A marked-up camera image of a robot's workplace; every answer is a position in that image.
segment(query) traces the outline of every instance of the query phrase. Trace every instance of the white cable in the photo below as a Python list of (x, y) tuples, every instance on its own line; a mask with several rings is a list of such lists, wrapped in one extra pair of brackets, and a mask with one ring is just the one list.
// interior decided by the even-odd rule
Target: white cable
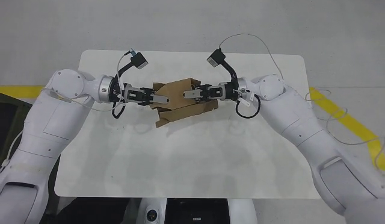
[(14, 144), (16, 143), (16, 140), (20, 137), (20, 135), (23, 133), (23, 131), (21, 130), (20, 133), (18, 133), (18, 135), (13, 139), (12, 141), (12, 144), (10, 146), (10, 149), (8, 150), (8, 154), (7, 154), (7, 157), (6, 159), (1, 163), (1, 169), (0, 169), (0, 173), (5, 169), (5, 167), (10, 163), (10, 157), (11, 157), (11, 151), (12, 151), (12, 148), (14, 146)]
[[(321, 99), (307, 99), (307, 96), (312, 92), (308, 92), (306, 95), (305, 95), (305, 100), (306, 101), (318, 101), (318, 100), (323, 100), (323, 99), (326, 99), (326, 97), (324, 96), (323, 98)], [(319, 89), (317, 91), (326, 91), (326, 92), (329, 92), (329, 95), (331, 95), (331, 91), (330, 90), (327, 90), (327, 89)], [(338, 112), (340, 112), (341, 110), (344, 110), (344, 113), (343, 115), (335, 118), (334, 115)], [(326, 131), (339, 143), (343, 144), (343, 145), (363, 145), (363, 144), (367, 144), (369, 142), (372, 142), (374, 140), (380, 140), (380, 145), (381, 145), (381, 149), (380, 151), (378, 152), (378, 154), (375, 156), (374, 158), (374, 165), (376, 167), (377, 170), (380, 170), (380, 168), (378, 167), (378, 158), (380, 157), (381, 153), (384, 151), (385, 149), (385, 136), (378, 136), (376, 138), (373, 138), (371, 140), (367, 140), (367, 141), (364, 141), (364, 142), (358, 142), (358, 143), (348, 143), (348, 142), (343, 142), (342, 140), (339, 140), (333, 133), (330, 132), (329, 130), (329, 122), (330, 121), (333, 121), (333, 120), (339, 120), (343, 117), (345, 117), (346, 115), (348, 114), (348, 109), (347, 108), (339, 108), (338, 110), (336, 110), (335, 112), (329, 114), (329, 117), (327, 119), (321, 119), (321, 118), (318, 118), (319, 120), (324, 120), (326, 121)]]
[(279, 74), (281, 75), (281, 78), (284, 79), (284, 78), (283, 78), (283, 74), (282, 74), (281, 69), (278, 67), (278, 64), (276, 63), (275, 59), (273, 58), (273, 55), (271, 55), (271, 53), (270, 53), (269, 47), (267, 47), (266, 43), (265, 43), (260, 37), (258, 37), (257, 35), (250, 34), (250, 33), (238, 33), (238, 34), (231, 35), (231, 36), (229, 36), (229, 37), (226, 37), (226, 38), (219, 44), (219, 48), (221, 49), (222, 44), (223, 44), (227, 39), (232, 38), (232, 37), (235, 37), (235, 36), (240, 36), (240, 35), (253, 36), (253, 37), (256, 37), (257, 39), (259, 39), (259, 40), (263, 43), (263, 45), (265, 45), (265, 47), (266, 47), (266, 49), (267, 49), (267, 51), (268, 51), (268, 53), (269, 53), (269, 55), (270, 55), (270, 57), (271, 57), (271, 59), (272, 59), (274, 65), (276, 66), (276, 68), (278, 69)]
[(89, 106), (87, 106), (87, 105), (85, 105), (85, 104), (83, 104), (83, 103), (81, 103), (81, 102), (78, 102), (78, 101), (75, 101), (75, 100), (73, 100), (73, 99), (71, 99), (71, 98), (68, 98), (68, 97), (64, 96), (63, 94), (58, 93), (58, 92), (56, 92), (56, 91), (54, 91), (54, 90), (52, 90), (52, 89), (43, 88), (42, 90), (48, 90), (48, 91), (50, 91), (50, 92), (52, 92), (52, 93), (55, 93), (56, 95), (58, 95), (59, 97), (61, 97), (61, 98), (63, 98), (63, 99), (67, 99), (67, 100), (70, 101), (70, 102), (74, 102), (74, 103), (76, 103), (76, 104), (80, 104), (80, 105), (82, 105), (82, 106), (84, 106), (84, 107), (86, 107), (86, 108), (89, 108), (89, 109), (91, 109), (91, 110), (95, 110), (95, 111), (99, 111), (99, 112), (108, 112), (108, 111), (115, 110), (119, 105), (121, 105), (121, 104), (123, 104), (123, 106), (125, 105), (125, 103), (123, 102), (123, 92), (122, 92), (122, 89), (124, 89), (124, 87), (123, 87), (122, 81), (121, 81), (120, 76), (119, 76), (119, 65), (120, 65), (120, 62), (122, 61), (122, 59), (123, 59), (125, 56), (126, 56), (126, 55), (123, 54), (123, 55), (120, 57), (119, 62), (118, 62), (118, 65), (117, 65), (117, 72), (116, 72), (116, 74), (117, 74), (117, 79), (118, 79), (118, 84), (119, 84), (120, 94), (117, 95), (117, 96), (119, 97), (119, 102), (117, 103), (117, 105), (116, 105), (114, 108), (110, 108), (109, 110), (98, 110), (97, 108), (89, 107)]
[(81, 102), (78, 102), (78, 101), (75, 101), (75, 100), (73, 100), (73, 99), (71, 99), (71, 98), (65, 97), (65, 96), (62, 95), (61, 93), (58, 93), (58, 92), (56, 92), (56, 91), (54, 91), (54, 90), (52, 90), (52, 89), (43, 88), (42, 90), (48, 90), (48, 91), (50, 91), (50, 92), (52, 92), (52, 93), (55, 93), (56, 95), (58, 95), (59, 97), (61, 97), (61, 98), (63, 98), (63, 99), (66, 99), (66, 100), (68, 100), (68, 101), (74, 102), (74, 103), (76, 103), (76, 104), (80, 104), (80, 105), (82, 105), (82, 106), (84, 106), (84, 107), (86, 107), (86, 108), (89, 108), (89, 109), (91, 109), (91, 110), (96, 110), (96, 111), (99, 111), (99, 112), (107, 112), (107, 111), (114, 110), (114, 109), (116, 109), (116, 108), (122, 103), (122, 102), (118, 102), (118, 104), (117, 104), (114, 108), (110, 108), (109, 110), (98, 110), (97, 108), (89, 107), (89, 106), (87, 106), (87, 105), (85, 105), (85, 104), (83, 104), (83, 103), (81, 103)]
[(117, 69), (116, 69), (116, 76), (118, 78), (118, 84), (119, 84), (119, 90), (120, 90), (120, 95), (119, 95), (119, 103), (122, 102), (123, 100), (123, 92), (122, 92), (122, 89), (125, 89), (125, 87), (123, 86), (122, 84), (122, 81), (120, 80), (120, 76), (119, 76), (119, 65), (120, 65), (120, 62), (122, 61), (122, 59), (125, 57), (126, 55), (123, 54), (120, 59), (119, 59), (119, 62), (118, 62), (118, 66), (117, 66)]

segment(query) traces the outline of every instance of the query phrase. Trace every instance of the black panel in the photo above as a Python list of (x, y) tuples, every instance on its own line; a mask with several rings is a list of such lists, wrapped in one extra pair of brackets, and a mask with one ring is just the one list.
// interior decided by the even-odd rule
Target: black panel
[(227, 199), (167, 199), (165, 224), (230, 224)]

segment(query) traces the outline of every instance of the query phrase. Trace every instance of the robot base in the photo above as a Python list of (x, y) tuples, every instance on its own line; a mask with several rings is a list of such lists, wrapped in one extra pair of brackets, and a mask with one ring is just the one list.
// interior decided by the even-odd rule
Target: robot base
[(257, 224), (252, 199), (143, 198), (137, 224)]

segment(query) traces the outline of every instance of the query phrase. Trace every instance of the black cable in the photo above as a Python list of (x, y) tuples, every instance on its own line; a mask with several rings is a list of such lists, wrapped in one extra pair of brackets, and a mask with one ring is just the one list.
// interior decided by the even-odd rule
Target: black cable
[(238, 106), (239, 106), (239, 103), (241, 101), (237, 101), (236, 102), (236, 106), (235, 106), (235, 112), (237, 113), (237, 115), (241, 116), (242, 118), (244, 119), (252, 119), (254, 118), (255, 116), (257, 116), (257, 114), (259, 113), (259, 110), (260, 110), (260, 98), (258, 97), (258, 95), (254, 94), (255, 98), (257, 98), (258, 100), (258, 108), (257, 108), (257, 112), (255, 112), (252, 116), (244, 116), (242, 115), (239, 111), (238, 111)]
[(125, 71), (127, 71), (128, 69), (130, 69), (133, 66), (134, 66), (134, 64), (132, 64), (132, 62), (130, 62), (126, 66), (124, 66), (123, 68), (119, 69), (119, 78), (124, 74)]
[[(116, 106), (116, 102), (114, 102), (112, 104), (112, 107), (115, 108)], [(115, 114), (115, 109), (112, 110), (112, 116), (114, 116), (115, 119), (119, 119), (119, 117), (123, 114), (123, 111), (125, 110), (126, 106), (123, 105), (122, 106), (122, 109), (119, 111), (118, 115)]]

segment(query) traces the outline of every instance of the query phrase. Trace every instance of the floor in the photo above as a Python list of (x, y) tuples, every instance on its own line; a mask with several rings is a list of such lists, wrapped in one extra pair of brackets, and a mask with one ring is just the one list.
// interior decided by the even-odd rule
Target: floor
[[(303, 56), (310, 86), (383, 133), (385, 0), (0, 0), (0, 14), (0, 85), (45, 85), (87, 49), (211, 52), (248, 32), (273, 53)], [(244, 37), (223, 50), (266, 53)], [(343, 223), (322, 200), (254, 203), (262, 224)]]

